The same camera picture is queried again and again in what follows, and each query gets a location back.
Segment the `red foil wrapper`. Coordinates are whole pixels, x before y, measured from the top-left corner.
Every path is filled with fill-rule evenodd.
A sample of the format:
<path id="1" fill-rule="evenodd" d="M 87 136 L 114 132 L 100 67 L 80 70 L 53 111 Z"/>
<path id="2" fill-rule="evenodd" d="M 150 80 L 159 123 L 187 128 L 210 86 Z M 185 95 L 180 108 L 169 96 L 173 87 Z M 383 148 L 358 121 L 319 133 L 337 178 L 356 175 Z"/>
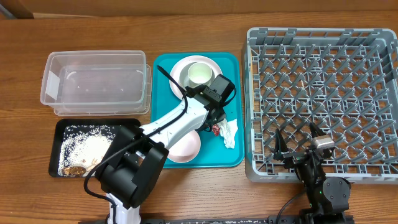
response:
<path id="1" fill-rule="evenodd" d="M 217 124 L 214 124 L 211 128 L 213 134 L 215 136 L 219 136 L 220 135 L 220 127 Z"/>

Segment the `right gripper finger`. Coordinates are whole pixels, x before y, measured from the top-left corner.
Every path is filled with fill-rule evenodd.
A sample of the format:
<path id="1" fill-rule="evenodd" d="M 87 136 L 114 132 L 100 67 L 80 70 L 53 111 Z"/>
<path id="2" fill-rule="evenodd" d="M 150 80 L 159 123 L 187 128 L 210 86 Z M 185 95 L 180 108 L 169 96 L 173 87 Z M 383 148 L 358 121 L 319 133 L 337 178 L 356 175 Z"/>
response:
<path id="1" fill-rule="evenodd" d="M 278 161 L 283 161 L 284 154 L 288 153 L 289 149 L 279 129 L 276 129 L 274 139 L 275 139 L 274 159 Z"/>
<path id="2" fill-rule="evenodd" d="M 319 137 L 319 136 L 324 136 L 326 134 L 313 122 L 311 122 L 309 124 L 309 128 L 310 128 L 310 131 L 311 131 L 312 138 L 316 138 L 316 137 Z"/>

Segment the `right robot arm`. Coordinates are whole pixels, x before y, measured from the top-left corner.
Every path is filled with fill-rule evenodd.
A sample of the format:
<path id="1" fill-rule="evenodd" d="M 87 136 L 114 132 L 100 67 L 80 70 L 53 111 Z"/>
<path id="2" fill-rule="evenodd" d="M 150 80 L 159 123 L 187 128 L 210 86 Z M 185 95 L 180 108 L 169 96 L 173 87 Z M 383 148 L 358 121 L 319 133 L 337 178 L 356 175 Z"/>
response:
<path id="1" fill-rule="evenodd" d="M 322 163 L 331 157 L 335 142 L 315 123 L 309 124 L 312 143 L 302 152 L 290 152 L 281 131 L 275 131 L 274 159 L 282 161 L 285 169 L 293 169 L 303 183 L 303 190 L 279 210 L 276 223 L 354 223 L 347 217 L 351 184 L 341 177 L 327 177 Z M 283 211 L 297 198 L 307 195 L 309 208 L 294 217 L 283 216 Z"/>

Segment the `small pink-white bowl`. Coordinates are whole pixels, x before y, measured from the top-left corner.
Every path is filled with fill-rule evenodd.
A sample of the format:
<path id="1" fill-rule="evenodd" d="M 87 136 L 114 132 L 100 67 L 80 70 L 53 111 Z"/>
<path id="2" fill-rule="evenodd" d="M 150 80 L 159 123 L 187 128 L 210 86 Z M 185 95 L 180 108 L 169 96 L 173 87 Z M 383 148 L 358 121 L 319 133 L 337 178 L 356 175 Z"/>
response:
<path id="1" fill-rule="evenodd" d="M 190 162 L 198 155 L 200 148 L 199 134 L 191 131 L 169 149 L 168 159 L 176 163 Z"/>

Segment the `white napkin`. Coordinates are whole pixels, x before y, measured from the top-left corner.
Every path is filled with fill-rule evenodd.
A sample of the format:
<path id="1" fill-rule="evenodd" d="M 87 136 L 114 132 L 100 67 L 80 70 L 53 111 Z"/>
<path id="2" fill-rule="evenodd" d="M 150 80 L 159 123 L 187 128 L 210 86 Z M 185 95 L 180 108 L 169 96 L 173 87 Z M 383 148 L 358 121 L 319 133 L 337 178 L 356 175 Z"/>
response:
<path id="1" fill-rule="evenodd" d="M 235 135 L 238 131 L 237 119 L 227 121 L 226 119 L 220 121 L 217 126 L 220 129 L 220 135 L 226 148 L 234 149 Z"/>

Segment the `brown food scrap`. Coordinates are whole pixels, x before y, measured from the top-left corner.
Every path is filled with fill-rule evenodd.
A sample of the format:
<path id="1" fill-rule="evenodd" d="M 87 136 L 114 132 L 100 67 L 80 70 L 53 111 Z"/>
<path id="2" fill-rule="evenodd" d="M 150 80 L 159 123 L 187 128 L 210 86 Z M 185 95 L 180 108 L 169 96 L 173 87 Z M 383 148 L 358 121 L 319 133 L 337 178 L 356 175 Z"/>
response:
<path id="1" fill-rule="evenodd" d="M 86 173 L 86 169 L 82 166 L 64 167 L 62 169 L 63 175 L 82 177 Z"/>

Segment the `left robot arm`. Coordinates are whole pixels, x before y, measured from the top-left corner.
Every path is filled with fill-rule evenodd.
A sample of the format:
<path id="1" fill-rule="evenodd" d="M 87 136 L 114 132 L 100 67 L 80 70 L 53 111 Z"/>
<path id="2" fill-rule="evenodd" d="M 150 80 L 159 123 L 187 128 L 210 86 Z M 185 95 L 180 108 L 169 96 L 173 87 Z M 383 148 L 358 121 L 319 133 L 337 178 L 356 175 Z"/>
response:
<path id="1" fill-rule="evenodd" d="M 236 95 L 231 80 L 218 75 L 209 85 L 183 88 L 183 99 L 158 120 L 120 128 L 95 177 L 110 205 L 108 223 L 140 223 L 138 208 L 149 196 L 170 148 L 191 131 L 210 129 L 225 118 L 224 106 Z"/>

